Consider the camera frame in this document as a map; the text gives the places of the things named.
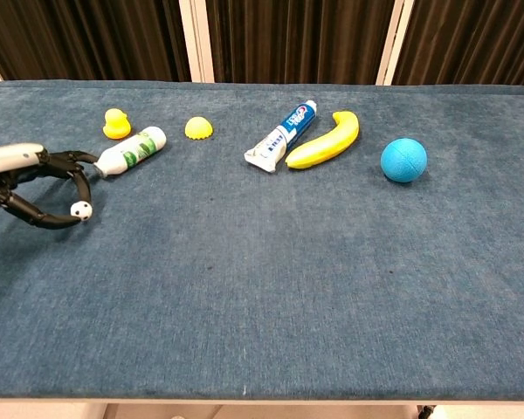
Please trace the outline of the blue table cloth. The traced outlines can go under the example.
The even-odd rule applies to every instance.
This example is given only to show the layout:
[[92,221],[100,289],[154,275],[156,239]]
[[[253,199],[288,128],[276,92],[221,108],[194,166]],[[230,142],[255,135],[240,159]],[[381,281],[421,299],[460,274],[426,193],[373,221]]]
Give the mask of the blue table cloth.
[[[275,171],[248,163],[306,100]],[[99,154],[111,107],[168,143],[91,175],[90,221],[0,209],[0,398],[524,402],[524,86],[3,82],[0,145]],[[355,142],[289,168],[337,111]],[[413,182],[381,169],[399,138]]]

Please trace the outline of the white ball with black holes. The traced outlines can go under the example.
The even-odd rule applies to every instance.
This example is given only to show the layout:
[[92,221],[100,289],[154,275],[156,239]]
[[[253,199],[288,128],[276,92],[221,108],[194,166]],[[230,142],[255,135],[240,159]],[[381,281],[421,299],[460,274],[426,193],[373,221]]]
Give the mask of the white ball with black holes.
[[80,221],[87,221],[93,215],[93,206],[87,201],[78,201],[71,206],[70,211],[71,215]]

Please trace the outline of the dark pleated curtain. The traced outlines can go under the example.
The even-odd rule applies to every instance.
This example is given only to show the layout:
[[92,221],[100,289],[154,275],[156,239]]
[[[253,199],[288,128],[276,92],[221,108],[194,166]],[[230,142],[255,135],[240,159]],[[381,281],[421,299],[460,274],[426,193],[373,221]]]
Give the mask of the dark pleated curtain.
[[0,0],[5,80],[191,79],[178,0]]
[[524,0],[414,0],[392,83],[524,86]]
[[206,0],[215,80],[373,85],[395,0]]

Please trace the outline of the green white toothpaste tube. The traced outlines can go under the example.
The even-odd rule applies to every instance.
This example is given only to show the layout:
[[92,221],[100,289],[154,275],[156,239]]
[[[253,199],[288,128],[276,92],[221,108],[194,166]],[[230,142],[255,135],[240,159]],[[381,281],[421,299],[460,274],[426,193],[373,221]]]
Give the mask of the green white toothpaste tube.
[[106,149],[93,165],[102,177],[120,175],[160,151],[166,143],[167,136],[159,127],[146,127]]

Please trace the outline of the blue ball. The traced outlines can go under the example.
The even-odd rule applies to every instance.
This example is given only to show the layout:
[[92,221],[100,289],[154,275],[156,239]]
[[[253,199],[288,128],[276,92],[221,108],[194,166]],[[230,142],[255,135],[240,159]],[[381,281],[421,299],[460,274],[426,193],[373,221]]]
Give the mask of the blue ball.
[[426,170],[428,162],[424,146],[411,138],[399,138],[390,142],[380,159],[383,174],[391,181],[413,182]]

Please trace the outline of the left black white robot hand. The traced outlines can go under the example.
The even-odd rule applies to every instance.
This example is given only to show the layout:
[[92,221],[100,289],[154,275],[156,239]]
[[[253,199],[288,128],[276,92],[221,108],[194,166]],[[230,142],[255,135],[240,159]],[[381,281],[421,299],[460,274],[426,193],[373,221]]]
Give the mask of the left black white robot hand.
[[48,230],[72,227],[80,221],[71,215],[53,215],[14,193],[20,183],[38,177],[56,177],[72,180],[77,187],[79,201],[92,204],[90,184],[80,165],[98,161],[94,155],[81,151],[50,153],[37,143],[18,143],[0,147],[0,207],[26,223]]

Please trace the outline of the blue white toothpaste tube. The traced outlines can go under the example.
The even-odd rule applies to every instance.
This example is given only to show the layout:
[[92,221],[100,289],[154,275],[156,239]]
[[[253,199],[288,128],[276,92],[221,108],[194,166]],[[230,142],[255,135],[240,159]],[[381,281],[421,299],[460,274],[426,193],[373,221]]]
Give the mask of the blue white toothpaste tube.
[[271,133],[244,153],[245,160],[273,173],[286,152],[310,127],[316,114],[317,105],[313,100],[300,103]]

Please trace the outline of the yellow banana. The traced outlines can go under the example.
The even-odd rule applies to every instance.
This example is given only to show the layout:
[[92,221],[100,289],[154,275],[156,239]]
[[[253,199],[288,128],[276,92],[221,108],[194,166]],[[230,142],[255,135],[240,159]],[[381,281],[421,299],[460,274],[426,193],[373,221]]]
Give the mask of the yellow banana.
[[286,165],[293,169],[305,169],[328,161],[357,139],[360,131],[358,117],[351,111],[333,113],[336,126],[324,135],[295,148],[286,158]]

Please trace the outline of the yellow rubber duck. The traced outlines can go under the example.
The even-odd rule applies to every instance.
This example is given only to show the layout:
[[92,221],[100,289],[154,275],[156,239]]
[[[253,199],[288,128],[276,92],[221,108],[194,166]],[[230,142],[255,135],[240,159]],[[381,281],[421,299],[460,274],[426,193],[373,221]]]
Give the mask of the yellow rubber duck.
[[118,108],[106,110],[105,125],[102,128],[104,135],[112,140],[121,140],[131,132],[131,125],[128,116]]

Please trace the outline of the yellow ribbed half ball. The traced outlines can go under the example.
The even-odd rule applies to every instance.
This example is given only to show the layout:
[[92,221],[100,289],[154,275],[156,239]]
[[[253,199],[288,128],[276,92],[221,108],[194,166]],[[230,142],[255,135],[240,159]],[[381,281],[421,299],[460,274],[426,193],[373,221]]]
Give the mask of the yellow ribbed half ball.
[[213,126],[203,116],[194,116],[190,118],[184,127],[184,134],[187,138],[200,141],[205,140],[213,135]]

